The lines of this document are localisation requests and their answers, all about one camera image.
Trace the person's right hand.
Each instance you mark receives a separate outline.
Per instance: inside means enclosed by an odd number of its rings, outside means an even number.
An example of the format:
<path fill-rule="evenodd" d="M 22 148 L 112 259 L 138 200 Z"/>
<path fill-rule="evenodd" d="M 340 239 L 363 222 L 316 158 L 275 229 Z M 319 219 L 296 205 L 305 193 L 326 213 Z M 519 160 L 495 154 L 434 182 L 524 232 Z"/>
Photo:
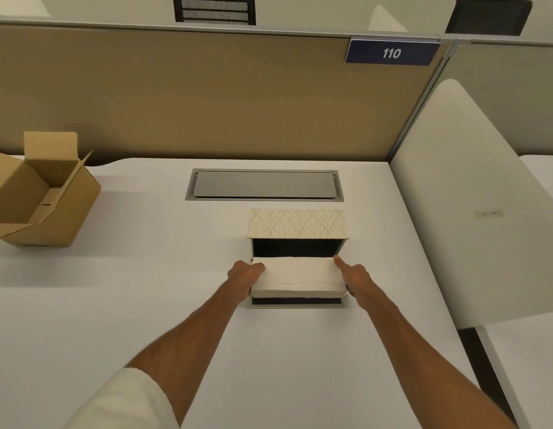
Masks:
<path fill-rule="evenodd" d="M 361 264 L 349 265 L 348 277 L 343 277 L 345 286 L 359 306 L 366 309 L 378 290 L 366 268 Z"/>

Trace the person's left hand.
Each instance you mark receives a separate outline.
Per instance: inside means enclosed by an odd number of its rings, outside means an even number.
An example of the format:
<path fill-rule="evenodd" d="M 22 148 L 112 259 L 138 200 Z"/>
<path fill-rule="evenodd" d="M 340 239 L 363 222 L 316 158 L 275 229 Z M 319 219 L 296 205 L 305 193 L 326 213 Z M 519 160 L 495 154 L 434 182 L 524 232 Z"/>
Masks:
<path fill-rule="evenodd" d="M 238 303 L 244 301 L 251 293 L 252 287 L 259 278 L 249 276 L 249 263 L 238 260 L 228 271 L 227 285 Z"/>

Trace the cream leaf-patterned gift box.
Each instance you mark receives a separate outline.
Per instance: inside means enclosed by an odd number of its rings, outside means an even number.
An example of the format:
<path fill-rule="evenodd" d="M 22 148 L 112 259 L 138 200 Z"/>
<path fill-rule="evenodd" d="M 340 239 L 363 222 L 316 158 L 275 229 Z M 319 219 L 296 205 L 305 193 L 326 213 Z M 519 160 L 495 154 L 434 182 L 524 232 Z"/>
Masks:
<path fill-rule="evenodd" d="M 342 308 L 347 288 L 334 263 L 349 240 L 341 209 L 250 209 L 251 262 L 264 272 L 250 308 Z"/>

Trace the person's right forearm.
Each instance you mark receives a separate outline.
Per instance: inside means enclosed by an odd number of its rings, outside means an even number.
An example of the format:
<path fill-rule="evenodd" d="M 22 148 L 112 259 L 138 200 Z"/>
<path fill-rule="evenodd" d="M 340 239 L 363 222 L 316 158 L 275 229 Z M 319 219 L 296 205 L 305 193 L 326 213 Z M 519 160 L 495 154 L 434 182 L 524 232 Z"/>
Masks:
<path fill-rule="evenodd" d="M 416 331 L 374 282 L 353 292 L 373 322 L 422 429 L 518 429 Z"/>

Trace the person's left forearm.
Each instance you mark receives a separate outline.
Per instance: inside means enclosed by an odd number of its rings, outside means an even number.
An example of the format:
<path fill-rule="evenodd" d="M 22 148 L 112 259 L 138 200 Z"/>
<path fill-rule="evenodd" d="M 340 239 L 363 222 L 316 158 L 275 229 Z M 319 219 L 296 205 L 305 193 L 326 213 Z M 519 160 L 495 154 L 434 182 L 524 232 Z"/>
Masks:
<path fill-rule="evenodd" d="M 200 308 L 127 364 L 127 368 L 144 372 L 158 384 L 179 425 L 194 401 L 237 306 L 248 297 L 254 283 L 227 279 Z"/>

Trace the white side partition panel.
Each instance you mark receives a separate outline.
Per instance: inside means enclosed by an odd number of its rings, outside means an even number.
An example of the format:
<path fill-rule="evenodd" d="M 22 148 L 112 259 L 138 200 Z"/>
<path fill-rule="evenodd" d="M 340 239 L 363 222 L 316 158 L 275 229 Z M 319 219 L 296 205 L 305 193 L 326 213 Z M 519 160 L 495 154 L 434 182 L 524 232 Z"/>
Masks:
<path fill-rule="evenodd" d="M 390 166 L 458 329 L 553 312 L 553 198 L 458 81 Z M 473 217 L 494 208 L 505 217 Z"/>

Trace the beige desk partition panel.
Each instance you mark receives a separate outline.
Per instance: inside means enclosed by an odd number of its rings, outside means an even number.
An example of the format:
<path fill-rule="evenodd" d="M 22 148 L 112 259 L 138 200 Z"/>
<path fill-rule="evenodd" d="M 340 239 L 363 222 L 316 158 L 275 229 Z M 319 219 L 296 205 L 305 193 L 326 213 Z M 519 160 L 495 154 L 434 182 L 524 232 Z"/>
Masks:
<path fill-rule="evenodd" d="M 429 66 L 345 63 L 351 39 L 439 42 Z M 0 19 L 0 151 L 71 131 L 81 156 L 385 161 L 451 41 Z"/>

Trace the blue number sign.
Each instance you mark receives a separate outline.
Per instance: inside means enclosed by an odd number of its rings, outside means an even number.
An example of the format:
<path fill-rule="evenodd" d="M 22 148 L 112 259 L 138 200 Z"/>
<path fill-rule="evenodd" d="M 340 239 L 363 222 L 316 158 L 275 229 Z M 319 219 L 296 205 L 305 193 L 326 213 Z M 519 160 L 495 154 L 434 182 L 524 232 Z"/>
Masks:
<path fill-rule="evenodd" d="M 394 66 L 429 66 L 439 42 L 351 39 L 345 63 Z"/>

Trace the open brown cardboard box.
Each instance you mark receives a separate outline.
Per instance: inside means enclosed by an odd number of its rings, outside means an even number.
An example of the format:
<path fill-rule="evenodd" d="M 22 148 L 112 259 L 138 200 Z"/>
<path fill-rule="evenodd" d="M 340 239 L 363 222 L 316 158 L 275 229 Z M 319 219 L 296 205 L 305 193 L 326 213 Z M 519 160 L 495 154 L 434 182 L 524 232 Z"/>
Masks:
<path fill-rule="evenodd" d="M 80 159 L 71 131 L 24 132 L 24 157 L 0 153 L 0 240 L 71 246 L 101 185 Z"/>

